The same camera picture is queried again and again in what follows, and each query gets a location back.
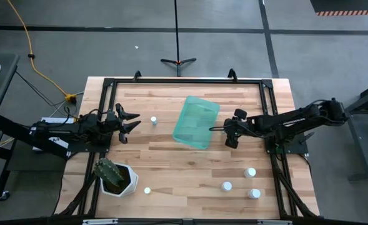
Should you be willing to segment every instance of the teal plastic bin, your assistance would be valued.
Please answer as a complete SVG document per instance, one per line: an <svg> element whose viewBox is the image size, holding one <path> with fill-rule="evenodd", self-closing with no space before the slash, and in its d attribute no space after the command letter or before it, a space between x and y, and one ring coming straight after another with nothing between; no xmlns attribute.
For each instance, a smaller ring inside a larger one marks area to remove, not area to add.
<svg viewBox="0 0 368 225"><path fill-rule="evenodd" d="M188 96L172 137L180 143L206 149L212 135L209 128L214 126L219 110L216 103Z"/></svg>

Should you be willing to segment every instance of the gray floor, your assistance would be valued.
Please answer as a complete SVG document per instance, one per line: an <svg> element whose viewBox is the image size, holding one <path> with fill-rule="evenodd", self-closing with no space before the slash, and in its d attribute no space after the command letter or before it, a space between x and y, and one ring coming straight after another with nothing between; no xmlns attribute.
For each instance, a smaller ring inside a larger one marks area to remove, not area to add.
<svg viewBox="0 0 368 225"><path fill-rule="evenodd" d="M13 2L30 25L174 26L174 5L168 0ZM317 17L309 1L264 2L271 29L368 30L368 16ZM182 28L262 28L257 0L178 0L178 6ZM5 0L0 0L0 24L19 25ZM159 62L160 58L175 59L173 33L30 34L37 55L36 66L70 93L83 91L88 76L132 76L136 70L144 76L175 76L173 67ZM181 57L198 58L183 69L183 76L224 77L234 68L241 77L271 78L263 34L183 33L180 38ZM279 76L290 79L297 107L331 97L349 105L368 88L368 36L273 35L272 44ZM55 102L62 98L32 72L23 32L0 31L0 53L3 52L22 56L19 72ZM53 110L16 76L0 113L17 122L32 124ZM361 172L349 128L320 127L315 132L307 143L321 215L368 222L368 181L347 181L349 175ZM52 169L13 172L7 184L13 195L0 202L0 219L50 215L59 194L60 177L61 173Z"/></svg>

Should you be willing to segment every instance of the yellow cable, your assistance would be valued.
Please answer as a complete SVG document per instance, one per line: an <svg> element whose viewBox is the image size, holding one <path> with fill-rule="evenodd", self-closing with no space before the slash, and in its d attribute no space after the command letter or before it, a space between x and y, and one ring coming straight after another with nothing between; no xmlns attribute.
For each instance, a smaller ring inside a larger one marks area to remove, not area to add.
<svg viewBox="0 0 368 225"><path fill-rule="evenodd" d="M19 13L17 12L17 10L16 10L16 8L13 6L13 4L11 3L11 1L10 0L7 0L7 2L9 3L9 5L12 7L12 9L13 9L13 11L16 13L16 16L19 18L19 20L20 20L20 22L21 22L21 24L22 24L22 26L24 27L24 30L26 31L26 34L27 34L27 38L28 38L28 46L29 46L29 53L30 54L34 54L33 52L32 52L32 45L31 45L31 38L29 38L29 34L28 34L28 30L27 30L27 27L26 27L26 25L25 25L25 23L24 23L24 21L21 19L21 16L19 15ZM68 102L71 102L71 98L74 98L75 99L75 95L73 95L73 94L67 94L65 91L63 91L63 89L61 89L54 81L52 81L51 79L49 79L47 76L45 76L43 73L41 73L41 72L39 72L36 68L35 68L35 65L34 65L34 59L33 58L31 58L30 57L30 60L31 60L31 66L32 66L32 68L34 69L34 71L37 73L37 74L39 74L40 76L42 76L43 78L45 78L46 80L48 80L50 83L52 83L53 85L55 85L57 88L58 88L58 90L60 90L62 93L63 93L63 95L65 96L65 98L66 98L66 101L68 101Z"/></svg>

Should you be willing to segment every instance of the wooden table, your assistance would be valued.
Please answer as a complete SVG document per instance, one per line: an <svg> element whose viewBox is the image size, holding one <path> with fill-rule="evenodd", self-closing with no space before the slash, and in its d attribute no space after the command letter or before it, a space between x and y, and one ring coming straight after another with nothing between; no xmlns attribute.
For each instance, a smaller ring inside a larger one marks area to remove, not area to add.
<svg viewBox="0 0 368 225"><path fill-rule="evenodd" d="M88 78L80 114L98 108L103 79ZM273 85L278 112L293 110L288 79L273 79ZM259 88L252 84L119 84L115 103L121 103L129 113L141 114L142 123L127 135L128 144L121 144L115 133L106 157L130 165L139 181L136 192L122 198L100 191L97 218L279 218L271 160L262 139L241 137L239 147L231 149L224 145L225 135L214 132L206 150L173 140L172 132L189 95L221 106L217 125L232 117L237 108L247 111L248 116L262 114ZM157 117L157 126L152 125L151 116ZM62 211L81 188L87 158L88 153L79 153L68 160L56 213ZM294 189L310 210L318 214L307 164L298 155L288 155L288 163ZM256 169L256 177L244 177L244 170L249 167ZM221 191L224 181L232 183L232 191ZM152 189L150 195L144 194L145 187ZM259 199L247 197L252 188L261 190ZM289 212L285 191L283 196Z"/></svg>

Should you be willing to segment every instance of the white pot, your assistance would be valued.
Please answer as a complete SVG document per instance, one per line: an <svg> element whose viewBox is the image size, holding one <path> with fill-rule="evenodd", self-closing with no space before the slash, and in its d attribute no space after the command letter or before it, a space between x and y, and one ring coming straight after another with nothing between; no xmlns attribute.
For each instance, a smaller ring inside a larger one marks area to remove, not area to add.
<svg viewBox="0 0 368 225"><path fill-rule="evenodd" d="M126 196L126 195L130 194L130 193L133 193L136 190L136 186L138 185L138 175L128 165L118 163L118 162L117 163L115 162L114 164L119 165L119 166L124 166L125 168L128 168L129 178L130 178L131 182L125 188L125 190L123 190L120 194L113 194L113 193L111 193L111 192L104 189L103 179L101 178L102 192L104 194L108 194L108 195L115 196L115 197L123 197L123 196Z"/></svg>

